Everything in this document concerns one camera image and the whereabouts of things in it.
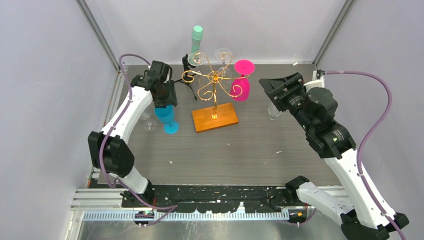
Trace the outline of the clear wine glass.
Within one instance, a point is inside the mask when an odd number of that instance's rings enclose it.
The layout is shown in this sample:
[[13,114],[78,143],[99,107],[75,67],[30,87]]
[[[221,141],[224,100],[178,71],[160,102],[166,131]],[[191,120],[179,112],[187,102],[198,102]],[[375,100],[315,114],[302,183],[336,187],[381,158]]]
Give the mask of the clear wine glass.
[[221,67],[217,70],[224,78],[231,78],[232,71],[227,67],[227,63],[232,59],[232,52],[228,48],[220,48],[215,51],[215,57],[221,60]]
[[143,129],[145,131],[151,132],[154,131],[157,128],[157,121],[152,117],[151,112],[145,110],[141,116],[140,119],[143,120]]
[[201,73],[200,66],[203,65],[205,61],[206,61],[206,56],[204,53],[200,51],[192,52],[188,55],[189,64],[198,73]]

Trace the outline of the clear front wine glass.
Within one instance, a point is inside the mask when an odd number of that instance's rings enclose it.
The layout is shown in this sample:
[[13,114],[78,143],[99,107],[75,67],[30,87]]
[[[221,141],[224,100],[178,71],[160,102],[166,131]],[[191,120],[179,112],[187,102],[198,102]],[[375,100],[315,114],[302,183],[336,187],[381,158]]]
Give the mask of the clear front wine glass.
[[141,116],[140,119],[143,120],[143,129],[145,131],[151,132],[154,131],[157,128],[157,121],[152,117],[151,112],[145,110]]

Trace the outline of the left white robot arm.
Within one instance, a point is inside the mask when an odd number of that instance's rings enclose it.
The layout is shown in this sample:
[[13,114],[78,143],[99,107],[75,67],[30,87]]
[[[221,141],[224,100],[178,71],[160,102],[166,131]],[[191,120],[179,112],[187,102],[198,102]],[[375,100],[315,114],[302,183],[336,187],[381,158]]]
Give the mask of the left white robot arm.
[[150,104],[157,108],[177,105],[173,70],[170,65],[154,60],[143,74],[127,80],[128,93],[112,119],[88,135],[88,146],[94,168],[118,178],[134,194],[141,207],[153,202],[150,181],[135,167],[135,157],[128,147],[131,133]]

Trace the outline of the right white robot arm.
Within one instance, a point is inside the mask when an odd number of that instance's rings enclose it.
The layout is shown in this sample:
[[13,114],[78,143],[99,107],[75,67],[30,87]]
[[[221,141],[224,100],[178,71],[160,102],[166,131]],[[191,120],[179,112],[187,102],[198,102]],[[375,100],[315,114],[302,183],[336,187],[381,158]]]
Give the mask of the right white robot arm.
[[360,146],[335,120],[338,103],[324,80],[304,82],[300,73],[294,73],[261,78],[259,84],[277,110],[289,112],[299,123],[309,146],[332,169],[349,197],[344,202],[298,176],[285,185],[287,202],[315,207],[349,240],[386,240],[391,232],[404,239],[408,217],[391,208],[374,185],[360,160]]

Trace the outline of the pink wine glass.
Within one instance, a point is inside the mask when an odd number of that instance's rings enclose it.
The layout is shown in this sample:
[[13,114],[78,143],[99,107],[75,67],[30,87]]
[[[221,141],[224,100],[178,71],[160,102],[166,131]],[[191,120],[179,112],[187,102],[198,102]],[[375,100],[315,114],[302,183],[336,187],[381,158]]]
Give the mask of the pink wine glass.
[[251,86],[248,76],[255,71],[255,65],[250,60],[241,59],[235,63],[234,69],[240,76],[233,81],[230,95],[235,101],[244,102],[250,95]]

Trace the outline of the blue wine glass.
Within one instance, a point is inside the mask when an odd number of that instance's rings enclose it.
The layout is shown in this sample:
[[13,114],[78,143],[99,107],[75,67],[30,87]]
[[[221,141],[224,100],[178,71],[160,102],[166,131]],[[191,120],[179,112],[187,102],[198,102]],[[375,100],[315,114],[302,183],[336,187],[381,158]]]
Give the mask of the blue wine glass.
[[175,121],[175,112],[172,105],[155,107],[154,114],[163,124],[163,130],[166,134],[173,135],[179,130],[179,124]]

